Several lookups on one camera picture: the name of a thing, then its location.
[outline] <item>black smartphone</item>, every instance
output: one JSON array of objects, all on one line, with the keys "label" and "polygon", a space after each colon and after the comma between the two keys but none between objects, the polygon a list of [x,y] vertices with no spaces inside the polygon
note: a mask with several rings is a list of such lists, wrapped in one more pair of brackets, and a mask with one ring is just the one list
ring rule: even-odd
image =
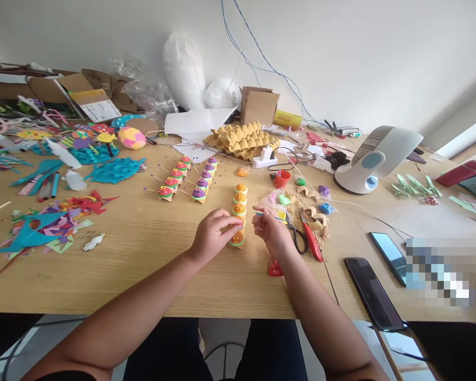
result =
[{"label": "black smartphone", "polygon": [[406,257],[386,233],[369,233],[372,242],[376,245],[398,283],[406,287]]},{"label": "black smartphone", "polygon": [[364,258],[345,258],[345,266],[360,294],[361,301],[372,324],[384,332],[396,332],[406,328],[390,298],[382,288],[374,270]]}]

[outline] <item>desk fan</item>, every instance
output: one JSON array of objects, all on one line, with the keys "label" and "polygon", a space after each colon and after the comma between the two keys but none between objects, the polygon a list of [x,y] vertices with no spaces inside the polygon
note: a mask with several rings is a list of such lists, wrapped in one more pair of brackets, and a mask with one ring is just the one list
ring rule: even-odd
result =
[{"label": "desk fan", "polygon": [[348,193],[370,193],[377,188],[377,178],[392,173],[422,139],[423,136],[415,131],[377,127],[358,148],[351,163],[337,168],[333,179]]}]

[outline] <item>person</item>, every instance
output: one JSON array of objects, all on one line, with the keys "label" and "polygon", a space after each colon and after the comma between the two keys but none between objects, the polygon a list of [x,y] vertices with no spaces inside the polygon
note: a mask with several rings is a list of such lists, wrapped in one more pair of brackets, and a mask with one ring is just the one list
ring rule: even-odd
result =
[{"label": "person", "polygon": [[[328,380],[386,380],[360,333],[298,254],[285,224],[254,206],[254,233],[283,270],[292,306]],[[217,209],[193,245],[89,316],[22,378],[107,381],[128,358],[124,380],[212,380],[197,319],[162,318],[189,280],[243,228]],[[294,321],[251,320],[235,380],[307,380]]]}]

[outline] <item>small red cup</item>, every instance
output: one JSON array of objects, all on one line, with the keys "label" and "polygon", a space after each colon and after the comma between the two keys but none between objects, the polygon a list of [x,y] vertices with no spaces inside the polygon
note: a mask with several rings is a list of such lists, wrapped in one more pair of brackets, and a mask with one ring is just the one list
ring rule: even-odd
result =
[{"label": "small red cup", "polygon": [[278,170],[275,177],[275,188],[285,188],[290,178],[291,174],[289,172],[283,169]]}]

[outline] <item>dark pants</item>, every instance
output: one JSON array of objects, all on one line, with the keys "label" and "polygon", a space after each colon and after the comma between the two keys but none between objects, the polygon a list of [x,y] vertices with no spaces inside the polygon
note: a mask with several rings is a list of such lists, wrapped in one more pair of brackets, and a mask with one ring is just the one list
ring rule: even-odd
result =
[{"label": "dark pants", "polygon": [[[129,357],[123,380],[212,381],[197,326],[196,318],[163,318]],[[294,320],[251,320],[235,380],[307,380]]]}]

